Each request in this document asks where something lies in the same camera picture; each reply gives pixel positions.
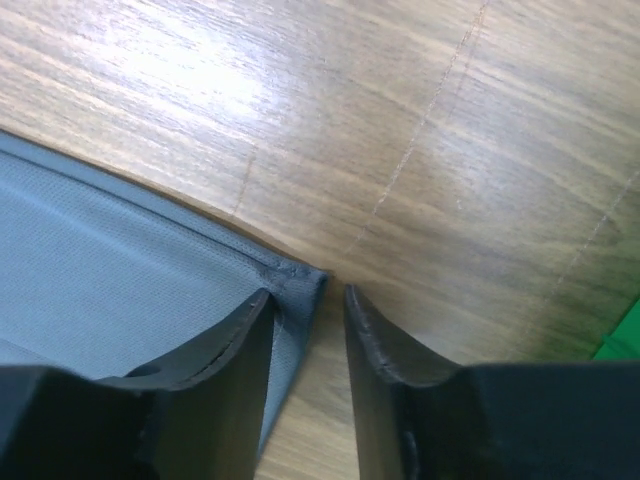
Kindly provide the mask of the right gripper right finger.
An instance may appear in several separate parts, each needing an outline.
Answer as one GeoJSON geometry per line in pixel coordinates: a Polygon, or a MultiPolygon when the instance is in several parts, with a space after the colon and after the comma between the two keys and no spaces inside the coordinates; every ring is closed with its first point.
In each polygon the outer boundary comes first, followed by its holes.
{"type": "Polygon", "coordinates": [[[479,478],[478,369],[421,344],[352,284],[344,328],[361,478],[479,478]]]}

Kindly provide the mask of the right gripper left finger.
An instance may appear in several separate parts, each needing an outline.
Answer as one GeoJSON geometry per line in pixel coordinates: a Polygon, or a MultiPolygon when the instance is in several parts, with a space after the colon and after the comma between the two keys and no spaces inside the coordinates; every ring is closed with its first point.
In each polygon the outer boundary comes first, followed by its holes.
{"type": "Polygon", "coordinates": [[[103,384],[146,403],[129,462],[97,479],[251,479],[266,410],[276,302],[259,289],[186,343],[103,384]]]}

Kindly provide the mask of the dark grey t-shirt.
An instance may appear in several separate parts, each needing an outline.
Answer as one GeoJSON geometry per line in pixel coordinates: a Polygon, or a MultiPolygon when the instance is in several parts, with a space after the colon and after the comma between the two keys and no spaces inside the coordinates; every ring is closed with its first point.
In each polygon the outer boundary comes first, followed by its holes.
{"type": "Polygon", "coordinates": [[[261,435],[309,342],[327,274],[148,189],[1,136],[1,360],[121,376],[216,325],[258,289],[276,299],[261,435]]]}

